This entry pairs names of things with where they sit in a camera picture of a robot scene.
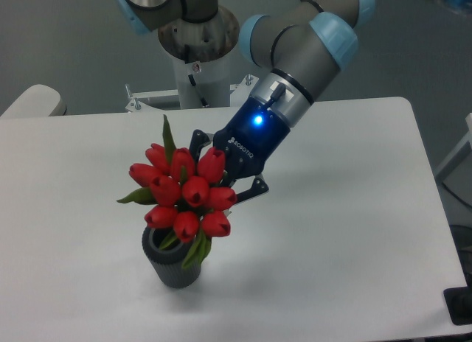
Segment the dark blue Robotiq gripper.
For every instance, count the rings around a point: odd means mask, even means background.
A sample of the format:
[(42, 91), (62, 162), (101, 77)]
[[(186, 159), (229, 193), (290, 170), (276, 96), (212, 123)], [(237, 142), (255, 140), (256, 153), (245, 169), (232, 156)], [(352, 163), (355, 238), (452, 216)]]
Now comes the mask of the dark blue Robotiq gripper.
[(200, 158), (201, 150), (212, 143), (225, 155), (223, 187), (232, 188), (236, 180), (254, 176), (251, 186), (236, 194), (235, 204), (246, 202), (269, 191), (268, 184), (260, 174), (267, 159), (289, 134), (290, 128), (273, 110), (276, 102), (261, 102), (249, 97), (228, 124), (215, 133), (196, 129), (192, 133), (189, 152), (194, 160)]

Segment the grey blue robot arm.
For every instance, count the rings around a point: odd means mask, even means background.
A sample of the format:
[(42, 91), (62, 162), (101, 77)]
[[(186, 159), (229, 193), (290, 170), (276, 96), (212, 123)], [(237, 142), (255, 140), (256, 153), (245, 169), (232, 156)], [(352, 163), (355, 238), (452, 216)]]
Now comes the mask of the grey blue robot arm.
[(116, 0), (139, 34), (157, 32), (172, 58), (182, 108), (214, 108), (230, 101), (225, 57), (239, 47), (268, 75), (215, 134), (196, 130), (190, 153), (207, 145), (224, 154), (224, 166), (208, 164), (220, 185), (253, 178), (237, 199), (268, 191), (262, 171), (267, 159), (358, 50), (354, 29), (375, 10), (375, 0), (300, 0), (280, 17), (255, 15), (244, 24), (218, 0)]

